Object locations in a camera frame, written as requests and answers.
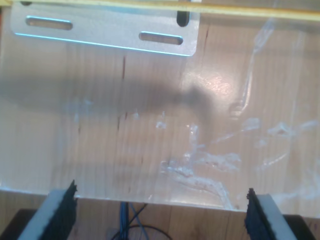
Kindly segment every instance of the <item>slotted hole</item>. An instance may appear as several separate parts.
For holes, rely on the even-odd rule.
[[[23,6],[30,6],[32,4],[32,2],[31,1],[21,1],[21,4]]]
[[[166,35],[166,34],[146,32],[146,31],[140,32],[139,39],[142,41],[172,44],[172,45],[181,45],[184,42],[181,36]]]
[[[25,23],[28,26],[32,27],[59,29],[67,31],[73,28],[73,24],[70,21],[37,16],[27,16],[25,19]]]
[[[189,2],[189,0],[179,0],[179,2]],[[176,23],[180,27],[185,27],[189,24],[190,12],[188,11],[178,11],[176,13]]]

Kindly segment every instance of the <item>blue wire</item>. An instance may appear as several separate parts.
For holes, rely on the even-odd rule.
[[[130,207],[131,207],[131,209],[132,209],[132,211],[133,211],[133,214],[136,215],[137,212],[136,212],[136,210],[135,210],[135,208],[134,208],[134,205],[133,205],[132,203],[130,203]],[[136,219],[137,223],[139,224],[139,226],[140,226],[140,228],[141,228],[141,230],[142,230],[142,232],[143,232],[143,235],[145,236],[145,239],[146,239],[146,240],[149,240],[149,236],[148,236],[148,234],[147,234],[144,226],[141,224],[139,217],[136,216],[135,219]]]

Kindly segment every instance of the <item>scratch mark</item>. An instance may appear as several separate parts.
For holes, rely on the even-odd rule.
[[[272,157],[272,158],[267,158],[263,161],[263,164],[262,166],[259,166],[259,167],[256,167],[255,170],[264,170],[270,166],[272,166],[273,164],[281,161],[282,159],[284,159],[286,156],[288,155],[287,152],[283,153],[283,154],[280,154],[276,157]]]
[[[208,39],[208,34],[209,34],[209,28],[210,28],[210,26],[208,26],[208,28],[207,28],[207,30],[206,30],[206,35],[205,35],[205,40],[204,40],[203,52],[205,52],[205,51],[206,51],[207,39]]]
[[[276,0],[273,4],[273,7],[276,7],[279,0]],[[249,105],[250,97],[251,97],[251,89],[253,82],[253,70],[255,65],[255,55],[260,52],[264,45],[269,40],[270,36],[274,32],[275,29],[275,20],[273,18],[269,18],[257,35],[254,38],[254,47],[252,50],[252,54],[249,61],[249,67],[247,70],[242,96],[238,99],[235,104],[232,105],[230,109],[230,114],[232,118],[238,119],[239,116],[243,113],[243,111]]]
[[[119,128],[120,128],[120,117],[118,116],[116,129],[119,131]]]
[[[221,136],[219,138],[217,138],[216,140],[214,141],[211,141],[211,144],[216,144],[216,143],[219,143],[219,142],[222,142],[222,141],[225,141],[227,139],[230,139],[242,132],[246,132],[246,131],[252,131],[252,130],[256,130],[256,129],[259,129],[261,128],[261,121],[259,118],[257,117],[251,117],[251,118],[248,118],[246,121],[244,121],[242,123],[242,129],[240,131],[236,131],[236,132],[233,132],[233,133],[228,133],[224,136]]]
[[[125,79],[125,72],[126,72],[126,56],[123,57],[123,64],[122,64],[122,81]]]

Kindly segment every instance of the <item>transparent acrylic sheet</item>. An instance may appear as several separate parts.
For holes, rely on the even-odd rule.
[[[245,211],[254,188],[319,216],[318,23],[203,15],[189,58],[3,27],[0,189]]]

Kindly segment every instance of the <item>black cable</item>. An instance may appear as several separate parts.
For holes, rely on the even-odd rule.
[[[170,235],[168,233],[166,233],[165,231],[161,230],[160,228],[157,228],[155,226],[151,226],[151,225],[145,225],[142,224],[142,226],[146,229],[153,229],[158,231],[159,233],[162,233],[163,235],[165,235],[169,240],[172,240],[172,237],[170,237]],[[134,229],[134,228],[140,228],[140,225],[135,224],[135,225],[131,225],[128,227],[128,229]],[[118,237],[118,235],[120,234],[120,232],[117,232],[113,237],[112,240],[115,239],[116,237]]]
[[[115,235],[113,235],[113,237],[111,238],[111,240],[115,240],[116,237],[117,237],[120,233],[123,233],[124,231],[129,230],[130,224],[131,224],[131,223],[135,220],[135,218],[143,211],[143,209],[145,209],[145,207],[146,207],[147,205],[148,205],[148,204],[145,203],[145,204],[143,205],[143,207],[141,207],[141,208],[139,209],[139,211],[137,211],[136,214],[133,215],[133,217],[132,217],[131,220],[129,221],[128,225],[127,225],[126,227],[122,228],[122,231],[119,230]]]

